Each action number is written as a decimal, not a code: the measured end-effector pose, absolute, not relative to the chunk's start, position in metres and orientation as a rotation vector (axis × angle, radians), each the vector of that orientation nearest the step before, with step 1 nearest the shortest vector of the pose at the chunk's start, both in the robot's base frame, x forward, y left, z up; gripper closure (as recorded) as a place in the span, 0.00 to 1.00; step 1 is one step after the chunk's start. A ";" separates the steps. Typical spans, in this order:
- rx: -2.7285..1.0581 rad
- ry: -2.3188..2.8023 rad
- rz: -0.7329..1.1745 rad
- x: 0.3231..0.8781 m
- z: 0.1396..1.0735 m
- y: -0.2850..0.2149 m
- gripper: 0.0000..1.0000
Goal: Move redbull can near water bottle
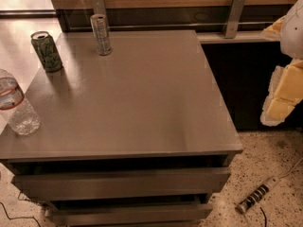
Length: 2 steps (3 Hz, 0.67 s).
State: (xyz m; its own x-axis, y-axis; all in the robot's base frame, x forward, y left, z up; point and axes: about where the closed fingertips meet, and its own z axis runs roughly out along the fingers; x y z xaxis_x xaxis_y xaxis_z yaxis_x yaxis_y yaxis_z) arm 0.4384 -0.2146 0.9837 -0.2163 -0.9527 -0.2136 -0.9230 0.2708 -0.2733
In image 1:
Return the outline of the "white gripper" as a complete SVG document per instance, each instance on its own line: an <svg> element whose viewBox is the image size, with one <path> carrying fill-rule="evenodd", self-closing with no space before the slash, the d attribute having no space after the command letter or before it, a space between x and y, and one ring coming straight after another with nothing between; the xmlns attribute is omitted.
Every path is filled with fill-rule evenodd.
<svg viewBox="0 0 303 227"><path fill-rule="evenodd" d="M280 17L264 28L260 36L270 41L280 40L283 54L293 59L302 59L303 0L297 0L285 17ZM268 92L260 122L273 127L284 122L303 100L303 61L292 60L286 67L277 66L271 76Z"/></svg>

